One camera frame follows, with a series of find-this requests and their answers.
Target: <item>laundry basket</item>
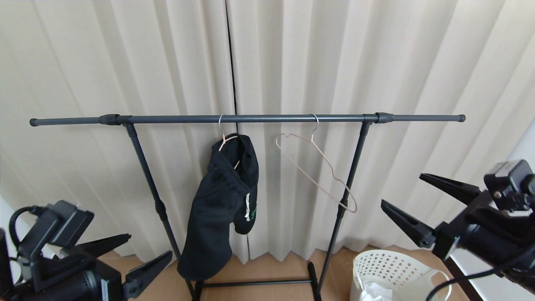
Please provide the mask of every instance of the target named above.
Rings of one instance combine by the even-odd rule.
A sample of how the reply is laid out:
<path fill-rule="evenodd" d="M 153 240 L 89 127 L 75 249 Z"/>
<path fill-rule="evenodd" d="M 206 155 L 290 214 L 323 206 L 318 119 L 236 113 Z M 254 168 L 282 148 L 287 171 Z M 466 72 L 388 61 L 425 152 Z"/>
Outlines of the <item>laundry basket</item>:
<path fill-rule="evenodd" d="M 353 260 L 350 301 L 359 300 L 362 285 L 368 282 L 391 289 L 393 301 L 424 301 L 434 288 L 431 277 L 436 273 L 449 280 L 444 272 L 430 268 L 405 254 L 386 250 L 362 252 Z M 450 285 L 444 298 L 435 295 L 432 301 L 445 301 L 451 292 Z"/>

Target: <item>empty hanger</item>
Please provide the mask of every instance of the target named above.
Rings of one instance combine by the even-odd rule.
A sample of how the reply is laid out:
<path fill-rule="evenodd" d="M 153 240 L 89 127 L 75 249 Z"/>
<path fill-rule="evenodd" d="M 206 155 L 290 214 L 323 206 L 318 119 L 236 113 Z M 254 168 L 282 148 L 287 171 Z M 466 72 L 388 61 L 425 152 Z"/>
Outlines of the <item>empty hanger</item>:
<path fill-rule="evenodd" d="M 217 123 L 217 124 L 219 124 L 219 129 L 221 130 L 221 133 L 223 133 L 223 142 L 221 143 L 221 146 L 219 147 L 219 151 L 220 152 L 223 149 L 223 146 L 225 145 L 225 143 L 227 143 L 228 141 L 238 137 L 238 136 L 232 136 L 232 137 L 230 137 L 228 139 L 225 138 L 225 131 L 223 131 L 223 129 L 221 128 L 221 118 L 223 117 L 223 115 L 224 114 L 221 114 L 221 116 L 219 116 L 219 122 Z M 238 160 L 238 162 L 234 166 L 234 169 L 236 169 L 236 167 L 238 167 L 238 164 L 240 164 L 240 160 Z"/>
<path fill-rule="evenodd" d="M 305 138 L 305 137 L 301 137 L 301 136 L 298 136 L 296 134 L 293 134 L 293 133 L 290 133 L 290 134 L 284 134 L 284 133 L 281 133 L 279 136 L 277 136 L 277 138 L 275 139 L 275 144 L 277 145 L 277 147 L 280 149 L 280 151 L 286 156 L 288 157 L 288 159 L 290 159 L 290 161 L 297 167 L 299 168 L 299 170 L 301 170 L 301 172 L 307 176 L 316 186 L 318 186 L 318 188 L 320 188 L 323 192 L 325 192 L 332 200 L 334 200 L 336 203 L 338 203 L 338 205 L 342 206 L 343 208 L 345 208 L 347 211 L 349 212 L 352 212 L 352 213 L 355 213 L 357 212 L 357 201 L 355 200 L 355 198 L 353 197 L 353 194 L 351 193 L 351 190 L 349 189 L 349 187 L 347 187 L 347 185 L 339 178 L 337 178 L 335 175 L 334 175 L 334 169 L 333 169 L 333 166 L 332 164 L 329 162 L 329 160 L 325 157 L 325 154 L 322 152 L 321 149 L 319 149 L 319 147 L 316 145 L 316 143 L 314 142 L 314 131 L 318 128 L 319 126 L 319 119 L 318 119 L 318 116 L 316 116 L 315 114 L 312 114 L 315 118 L 316 118 L 316 127 L 312 130 L 312 134 L 310 135 L 310 139 L 308 138 Z M 353 201 L 353 203 L 355 204 L 355 209 L 349 209 L 349 207 L 347 207 L 346 205 L 342 204 L 339 200 L 337 200 L 335 197 L 333 197 L 330 193 L 328 193 L 325 189 L 323 189 L 323 187 L 319 186 L 318 182 L 314 181 L 309 175 L 307 175 L 306 172 L 304 172 L 304 170 L 299 167 L 299 165 L 297 165 L 297 163 L 295 163 L 295 161 L 290 158 L 290 156 L 280 147 L 279 145 L 279 138 L 281 136 L 285 136 L 286 138 L 289 138 L 290 136 L 294 136 L 294 137 L 297 137 L 297 138 L 300 138 L 300 139 L 303 139 L 305 141 L 308 141 L 308 142 L 311 142 L 315 148 L 318 150 L 318 152 L 322 155 L 323 159 L 325 160 L 325 162 L 327 162 L 327 164 L 329 165 L 329 167 L 331 168 L 331 174 L 333 176 L 333 178 L 335 180 L 337 180 L 338 182 L 342 183 L 342 185 L 346 188 L 346 190 L 349 192 L 349 196 L 351 197 L 351 200 Z"/>

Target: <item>curtain fold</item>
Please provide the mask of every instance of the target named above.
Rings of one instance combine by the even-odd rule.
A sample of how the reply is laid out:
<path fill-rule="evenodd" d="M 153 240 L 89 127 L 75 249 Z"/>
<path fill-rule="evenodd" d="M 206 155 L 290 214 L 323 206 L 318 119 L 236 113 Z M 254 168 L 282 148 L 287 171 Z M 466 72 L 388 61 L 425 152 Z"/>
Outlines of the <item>curtain fold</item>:
<path fill-rule="evenodd" d="M 535 3 L 529 1 L 0 2 L 0 193 L 12 207 L 59 199 L 96 214 L 82 241 L 128 232 L 117 251 L 169 250 L 126 131 L 32 128 L 30 118 L 219 114 L 466 114 L 464 123 L 372 124 L 335 245 L 414 244 L 381 198 L 437 225 L 463 205 L 421 172 L 483 185 L 535 116 Z M 242 262 L 326 250 L 337 206 L 274 141 L 313 123 L 222 125 L 251 137 L 257 221 L 232 234 Z M 217 124 L 136 126 L 182 249 Z M 345 179 L 360 124 L 320 123 L 314 141 Z M 314 147 L 283 149 L 332 195 L 343 185 Z"/>

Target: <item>black garment rack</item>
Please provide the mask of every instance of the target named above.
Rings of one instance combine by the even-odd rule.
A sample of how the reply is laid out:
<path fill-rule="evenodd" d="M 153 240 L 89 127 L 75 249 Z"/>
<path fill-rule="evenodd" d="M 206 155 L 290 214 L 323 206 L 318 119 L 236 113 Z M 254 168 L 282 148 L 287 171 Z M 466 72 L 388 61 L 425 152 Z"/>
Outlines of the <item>black garment rack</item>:
<path fill-rule="evenodd" d="M 40 125 L 64 125 L 64 124 L 104 124 L 104 125 L 123 125 L 128 132 L 128 136 L 132 140 L 134 149 L 145 174 L 145 178 L 149 184 L 150 192 L 154 198 L 156 212 L 158 213 L 160 220 L 164 226 L 169 242 L 177 256 L 180 258 L 180 250 L 178 249 L 177 241 L 174 237 L 173 230 L 169 225 L 165 205 L 160 200 L 156 184 L 152 178 L 152 174 L 149 170 L 147 159 L 143 154 L 143 149 L 139 139 L 137 138 L 137 132 L 135 130 L 135 123 L 282 123 L 282 122 L 362 122 L 360 134 L 358 136 L 358 142 L 355 149 L 355 155 L 353 156 L 353 162 L 349 169 L 349 175 L 347 177 L 347 187 L 351 188 L 353 178 L 355 177 L 355 171 L 357 169 L 358 161 L 361 156 L 362 148 L 364 146 L 364 140 L 368 133 L 368 129 L 372 123 L 389 123 L 394 121 L 441 121 L 441 122 L 463 122 L 465 120 L 464 115 L 394 115 L 384 112 L 378 112 L 375 114 L 358 114 L 358 115 L 197 115 L 197 116 L 122 116 L 118 114 L 108 114 L 100 117 L 79 117 L 79 118 L 50 118 L 50 119 L 35 119 L 30 120 L 31 126 Z M 347 206 L 348 191 L 344 189 L 341 203 Z M 318 279 L 316 278 L 316 270 L 312 262 L 308 262 L 309 277 L 306 279 L 294 279 L 294 280 L 268 280 L 268 281 L 248 281 L 248 282 L 226 282 L 226 283 L 204 283 L 198 281 L 195 286 L 188 280 L 186 284 L 193 301 L 199 301 L 201 299 L 201 293 L 203 288 L 220 288 L 220 287 L 239 287 L 245 285 L 267 285 L 267 284 L 295 284 L 295 283 L 310 283 L 312 287 L 312 294 L 314 301 L 321 301 L 321 290 L 327 275 L 327 269 L 334 248 L 334 243 L 340 229 L 345 209 L 342 206 L 338 206 L 337 218 L 334 223 L 333 232 L 331 235 L 331 241 L 327 249 L 327 255 L 325 262 L 323 263 L 322 274 Z"/>

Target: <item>floor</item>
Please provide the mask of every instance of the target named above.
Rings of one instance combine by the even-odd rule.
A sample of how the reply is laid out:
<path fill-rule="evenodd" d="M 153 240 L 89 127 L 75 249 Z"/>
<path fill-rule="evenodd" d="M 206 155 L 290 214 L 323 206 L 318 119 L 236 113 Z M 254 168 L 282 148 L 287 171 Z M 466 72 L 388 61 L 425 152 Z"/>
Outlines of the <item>floor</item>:
<path fill-rule="evenodd" d="M 392 251 L 405 253 L 422 263 L 446 272 L 444 264 L 431 252 L 424 250 L 408 251 L 399 247 L 388 248 Z M 349 301 L 349 291 L 352 278 L 352 260 L 357 252 L 342 249 L 331 259 L 327 278 L 322 289 L 323 301 Z M 108 253 L 101 260 L 119 270 L 123 276 L 128 271 L 141 264 L 136 257 L 120 258 L 115 253 Z M 325 260 L 325 252 L 316 250 L 310 260 L 316 267 L 319 278 Z M 228 281 L 252 281 L 273 279 L 299 279 L 308 277 L 306 261 L 294 253 L 290 253 L 283 262 L 277 261 L 273 256 L 265 254 L 259 258 L 242 265 L 233 257 L 230 262 L 208 283 Z M 433 279 L 435 284 L 442 279 Z M 173 263 L 164 270 L 158 278 L 136 299 L 137 301 L 186 301 L 191 300 L 184 280 L 177 273 L 177 263 Z M 310 284 L 262 285 L 251 287 L 210 288 L 203 289 L 202 301 L 227 300 L 257 300 L 257 301 L 301 301 L 312 300 Z M 449 301 L 469 301 L 458 285 L 453 287 Z"/>

